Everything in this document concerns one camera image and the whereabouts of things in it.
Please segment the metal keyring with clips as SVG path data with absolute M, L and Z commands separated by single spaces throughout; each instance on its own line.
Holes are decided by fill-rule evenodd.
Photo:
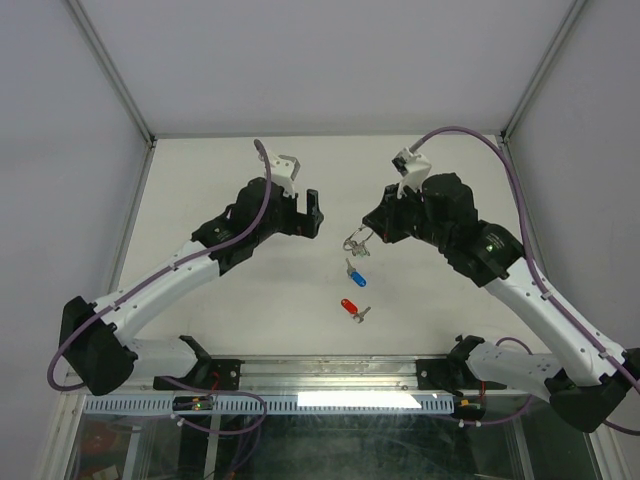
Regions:
M 368 257 L 370 252 L 367 242 L 373 235 L 374 232 L 371 228 L 361 225 L 343 241 L 342 249 L 353 257 Z

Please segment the key with blue tag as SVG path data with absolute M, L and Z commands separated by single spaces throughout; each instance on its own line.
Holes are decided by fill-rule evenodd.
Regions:
M 346 273 L 347 276 L 359 287 L 364 288 L 367 285 L 367 281 L 364 276 L 355 268 L 351 261 L 346 258 Z

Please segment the key with red tag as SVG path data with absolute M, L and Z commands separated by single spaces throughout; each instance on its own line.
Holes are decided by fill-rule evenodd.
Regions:
M 346 312 L 349 313 L 349 315 L 351 316 L 351 318 L 357 323 L 357 324 L 361 324 L 364 322 L 365 320 L 365 316 L 370 312 L 371 307 L 367 306 L 364 309 L 360 309 L 356 306 L 355 303 L 353 303 L 351 300 L 349 299 L 342 299 L 341 300 L 341 306 L 344 308 L 344 310 Z

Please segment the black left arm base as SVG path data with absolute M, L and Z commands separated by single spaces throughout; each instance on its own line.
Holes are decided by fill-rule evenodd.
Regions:
M 214 358 L 192 336 L 180 335 L 179 347 L 195 357 L 194 365 L 182 376 L 155 376 L 156 391 L 188 390 L 212 392 L 218 390 L 237 391 L 243 361 L 237 358 Z

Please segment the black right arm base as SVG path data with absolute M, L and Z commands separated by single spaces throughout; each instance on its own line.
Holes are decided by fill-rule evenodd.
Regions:
M 476 378 L 465 361 L 471 351 L 485 343 L 481 337 L 469 335 L 456 338 L 454 348 L 440 358 L 420 358 L 415 361 L 419 390 L 444 390 L 462 396 L 463 390 L 481 390 L 481 380 Z

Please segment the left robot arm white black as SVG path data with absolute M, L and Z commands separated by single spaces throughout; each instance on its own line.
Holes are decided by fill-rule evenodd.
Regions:
M 304 212 L 297 202 L 283 187 L 255 178 L 147 279 L 93 302 L 80 296 L 70 300 L 59 346 L 82 386 L 95 396 L 134 378 L 151 378 L 159 389 L 176 383 L 210 388 L 216 371 L 212 357 L 192 336 L 144 340 L 138 334 L 181 297 L 250 259 L 272 235 L 315 238 L 324 220 L 319 194 L 307 190 Z

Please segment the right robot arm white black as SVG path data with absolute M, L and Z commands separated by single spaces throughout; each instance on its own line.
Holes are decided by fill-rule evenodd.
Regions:
M 479 218 L 471 188 L 454 173 L 417 188 L 386 186 L 363 223 L 384 243 L 408 237 L 434 246 L 459 274 L 512 310 L 548 348 L 526 354 L 481 337 L 460 337 L 435 382 L 451 393 L 475 381 L 524 391 L 550 404 L 571 427 L 591 433 L 604 424 L 639 379 L 639 351 L 606 340 L 584 317 L 566 319 L 522 243 L 504 227 Z

